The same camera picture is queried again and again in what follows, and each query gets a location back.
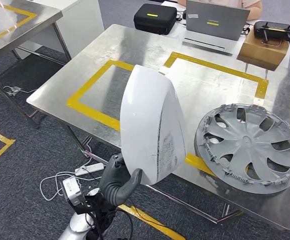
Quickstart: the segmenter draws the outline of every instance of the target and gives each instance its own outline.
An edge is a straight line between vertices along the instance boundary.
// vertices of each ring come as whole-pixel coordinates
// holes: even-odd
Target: person
[[[261,0],[199,0],[203,3],[219,4],[235,8],[244,8],[250,10],[247,20],[258,19],[263,11]],[[187,0],[177,0],[178,4],[186,6]]]

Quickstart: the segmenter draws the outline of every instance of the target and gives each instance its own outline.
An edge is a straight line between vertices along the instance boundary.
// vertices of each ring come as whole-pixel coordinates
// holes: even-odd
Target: table leg
[[[22,51],[24,51],[24,52],[27,52],[27,53],[30,53],[30,54],[33,54],[33,55],[35,55],[35,56],[38,56],[38,57],[40,57],[40,58],[47,59],[47,60],[49,60],[49,61],[51,61],[51,62],[54,62],[54,63],[57,63],[57,64],[59,64],[59,65],[62,65],[62,66],[64,66],[66,64],[64,62],[58,61],[58,60],[56,60],[56,59],[54,59],[54,58],[51,58],[51,57],[49,57],[49,56],[45,56],[44,54],[40,54],[40,53],[38,53],[38,52],[36,52],[36,51],[28,50],[28,49],[23,48],[23,47],[21,47],[21,46],[17,46],[17,49],[22,50]]]
[[[38,110],[35,110],[35,111],[33,111],[33,113],[31,113],[31,114],[30,114],[30,115],[28,115],[30,118],[33,118],[33,117],[34,117],[36,113],[38,113],[39,111]]]
[[[23,109],[20,108],[20,105],[18,105],[17,102],[15,102],[14,99],[12,99],[11,96],[7,94],[2,87],[0,86],[0,95],[3,96],[5,99],[6,99],[8,102],[9,102],[12,107],[14,107],[16,111],[18,113],[23,115],[24,118],[26,118],[29,123],[33,125],[34,128],[38,129],[39,126],[36,123],[34,120],[28,116],[26,112],[24,112]]]
[[[11,50],[11,52],[15,58],[17,58],[17,61],[22,60],[22,58],[20,58],[20,55],[17,51],[15,51],[15,49]]]
[[[65,130],[70,134],[70,136],[71,136],[73,138],[73,140],[74,140],[77,146],[82,151],[82,152],[85,152],[86,151],[86,149],[82,144],[82,142],[79,141],[79,139],[77,138],[77,136],[72,130],[71,127],[68,126],[68,125],[66,125],[66,124],[63,124],[63,125],[63,128],[65,128]]]
[[[225,223],[225,222],[228,222],[229,220],[232,220],[235,217],[239,217],[239,216],[242,216],[244,214],[243,211],[242,210],[235,210],[233,212],[231,212],[231,213],[229,213],[229,214],[227,214],[226,216],[223,216],[219,220],[217,220],[217,224],[220,224],[220,223]]]
[[[66,57],[68,59],[68,61],[72,60],[71,54],[67,49],[67,45],[65,44],[64,40],[63,39],[57,25],[56,23],[53,23],[52,26],[55,31],[57,37],[58,38],[59,42],[60,43],[61,47],[63,48],[63,52],[65,53]]]
[[[196,207],[193,207],[193,206],[190,205],[190,204],[188,204],[188,203],[184,202],[184,201],[183,201],[183,200],[180,200],[180,199],[178,199],[178,198],[177,198],[177,197],[172,196],[172,195],[171,195],[171,194],[168,194],[168,193],[166,193],[166,192],[159,190],[159,189],[158,189],[158,188],[156,188],[156,187],[151,186],[151,185],[146,185],[146,186],[148,187],[148,188],[150,188],[150,189],[154,190],[154,191],[156,191],[156,193],[159,193],[159,194],[165,196],[165,197],[167,197],[167,198],[168,198],[168,199],[170,199],[170,200],[171,200],[171,201],[173,201],[173,202],[175,202],[175,203],[177,203],[177,204],[184,206],[184,207],[186,207],[187,209],[190,210],[190,211],[192,211],[192,212],[194,212],[194,213],[196,213],[196,214],[197,214],[197,215],[202,216],[202,217],[205,218],[205,219],[207,219],[207,220],[209,220],[209,221],[211,221],[211,222],[212,222],[212,223],[217,224],[217,221],[218,221],[218,220],[217,220],[217,218],[215,218],[215,217],[213,217],[213,216],[211,216],[211,215],[209,215],[209,214],[207,214],[207,213],[205,213],[205,212],[204,212],[204,211],[197,209],[197,208],[196,208]]]
[[[85,146],[85,144],[87,144],[89,140],[91,140],[92,137],[91,136],[87,136],[84,139],[84,141],[82,142],[82,144],[83,146]]]
[[[221,213],[221,217],[223,218],[226,215],[227,215],[229,213],[229,209],[230,209],[230,205],[228,205],[227,203],[224,203],[223,212]]]

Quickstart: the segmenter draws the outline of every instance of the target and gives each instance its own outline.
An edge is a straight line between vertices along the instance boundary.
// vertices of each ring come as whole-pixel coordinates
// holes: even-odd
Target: gray carpet
[[[147,2],[101,0],[100,6],[106,28],[113,23],[132,27],[134,12]],[[270,18],[268,20],[279,21],[282,15],[282,18],[290,21],[290,15],[287,18],[282,14],[290,13],[290,1],[264,0],[263,3],[267,12],[270,12],[268,10],[270,7],[272,9],[267,15]],[[118,18],[114,17],[116,12],[120,12]],[[64,55],[61,53],[45,47],[39,51],[64,61]],[[59,69],[57,64],[33,55],[17,62],[11,53],[8,53],[0,59],[0,84],[32,90],[41,86]],[[33,109],[25,103],[28,96],[19,93],[15,99],[30,113]],[[73,171],[85,163],[86,158],[57,120],[42,113],[38,113],[34,119],[40,122],[40,129],[33,129],[0,96],[0,134],[16,140],[0,157],[0,240],[57,239],[73,213],[63,197],[44,200],[39,192],[39,183],[43,178],[60,171]],[[78,130],[76,133],[82,139],[85,137]],[[110,147],[94,140],[91,145],[95,154],[104,159],[116,153]],[[84,182],[82,189],[87,193],[90,187],[97,185],[97,182]],[[221,214],[221,201],[185,184],[175,176],[170,175],[157,186],[215,217]],[[43,189],[48,197],[55,193],[52,180],[44,184]],[[131,198],[137,207],[189,240],[290,239],[290,231],[279,231],[247,215],[216,226],[144,186],[139,187]],[[132,219],[134,240],[169,239],[137,218]],[[129,232],[128,218],[118,213],[105,239],[128,237]]]

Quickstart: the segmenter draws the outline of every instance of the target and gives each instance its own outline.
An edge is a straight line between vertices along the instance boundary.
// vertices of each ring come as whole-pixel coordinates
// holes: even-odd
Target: white device
[[[84,197],[84,194],[74,176],[63,180],[62,185],[63,192],[66,194],[73,206],[85,202],[85,197]]]
[[[142,169],[141,184],[156,184],[187,155],[187,132],[177,95],[168,78],[135,65],[120,109],[122,153],[128,172]]]
[[[85,175],[85,174],[100,171],[100,170],[103,170],[103,169],[104,169],[104,165],[103,163],[100,162],[100,163],[96,163],[96,164],[93,164],[93,165],[82,166],[80,168],[76,168],[76,169],[75,169],[75,175],[76,177],[78,177],[78,176],[81,176],[81,175]]]

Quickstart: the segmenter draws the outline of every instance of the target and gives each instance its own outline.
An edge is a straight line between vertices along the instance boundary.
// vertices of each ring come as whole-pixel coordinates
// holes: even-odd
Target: metal table surface
[[[59,9],[27,0],[0,0],[0,56],[61,18]]]
[[[179,58],[171,67],[163,66],[171,52],[266,78],[269,84],[265,98],[261,99],[255,97],[257,82]],[[110,59],[152,68],[171,79],[183,112],[189,133],[189,152],[192,154],[195,154],[194,136],[199,122],[205,114],[222,104],[257,104],[290,124],[290,69],[278,68],[266,73],[263,68],[233,57],[119,25],[110,26],[29,97],[27,102],[37,110],[120,149],[119,131],[67,105],[70,97]],[[122,98],[130,73],[112,65],[93,85],[85,85],[85,92],[79,102],[119,120]],[[186,163],[174,174],[263,222],[290,230],[290,187],[270,195],[251,194]]]

